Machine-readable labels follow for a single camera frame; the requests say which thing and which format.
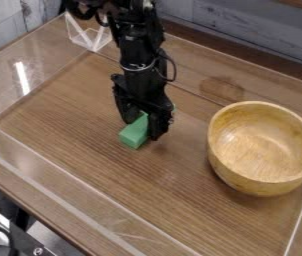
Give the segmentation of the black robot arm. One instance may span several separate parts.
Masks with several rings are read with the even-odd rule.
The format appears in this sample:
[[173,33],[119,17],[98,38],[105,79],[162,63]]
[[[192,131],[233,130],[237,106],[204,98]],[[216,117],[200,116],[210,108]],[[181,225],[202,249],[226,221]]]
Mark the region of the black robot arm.
[[168,77],[168,62],[174,60],[162,48],[166,38],[156,0],[63,0],[63,6],[78,19],[94,18],[110,28],[123,70],[111,75],[121,117],[131,124],[146,113],[148,137],[158,140],[173,119],[166,85],[176,77]]

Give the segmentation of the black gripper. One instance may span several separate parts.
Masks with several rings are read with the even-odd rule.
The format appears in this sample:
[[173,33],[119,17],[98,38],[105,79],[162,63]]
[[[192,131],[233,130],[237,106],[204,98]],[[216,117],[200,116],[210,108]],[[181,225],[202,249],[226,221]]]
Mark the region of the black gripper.
[[149,115],[149,137],[157,141],[169,132],[174,106],[168,94],[168,64],[165,60],[156,62],[143,69],[123,68],[123,74],[113,74],[114,95],[118,111],[126,124],[133,124],[142,112]]

